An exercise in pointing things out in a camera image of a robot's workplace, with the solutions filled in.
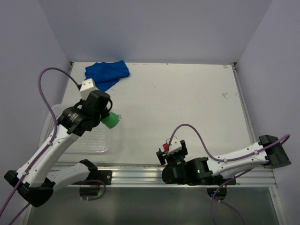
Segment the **green microfiber towel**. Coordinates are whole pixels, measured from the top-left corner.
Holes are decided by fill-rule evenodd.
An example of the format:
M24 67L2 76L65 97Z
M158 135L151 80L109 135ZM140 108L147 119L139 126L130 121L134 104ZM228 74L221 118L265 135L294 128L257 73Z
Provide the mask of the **green microfiber towel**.
M114 112L109 112L106 117L101 118L101 123L104 124L107 128L112 129L116 127L121 120L121 115Z

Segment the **blue microfiber towel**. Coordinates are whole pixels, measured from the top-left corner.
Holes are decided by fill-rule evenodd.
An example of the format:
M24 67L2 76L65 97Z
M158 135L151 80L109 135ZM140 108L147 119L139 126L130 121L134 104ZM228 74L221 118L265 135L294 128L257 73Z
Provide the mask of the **blue microfiber towel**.
M94 63L85 68L85 77L92 79L99 90L107 91L122 78L130 76L124 61Z

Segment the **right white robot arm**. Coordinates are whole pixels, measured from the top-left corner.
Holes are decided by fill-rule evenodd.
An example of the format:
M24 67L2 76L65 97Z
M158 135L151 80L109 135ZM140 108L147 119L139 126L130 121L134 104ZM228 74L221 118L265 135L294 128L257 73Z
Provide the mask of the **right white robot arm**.
M184 140L174 140L170 147L163 145L156 152L161 165L164 166L161 178L166 184L178 185L221 185L236 183L235 178L244 171L257 167L280 168L291 164L283 143L289 134L281 138L262 135L254 144L231 153L211 157L197 157L185 160L188 150Z

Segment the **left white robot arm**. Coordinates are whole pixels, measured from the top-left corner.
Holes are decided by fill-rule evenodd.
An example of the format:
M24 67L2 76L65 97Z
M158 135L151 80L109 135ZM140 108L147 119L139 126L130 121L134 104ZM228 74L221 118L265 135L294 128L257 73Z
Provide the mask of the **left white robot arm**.
M109 116L107 105L111 103L109 94L94 90L86 100L66 108L35 155L18 170L9 170L5 180L34 207L45 204L54 192L74 183L102 185L97 167L87 159L57 172L50 170L74 142Z

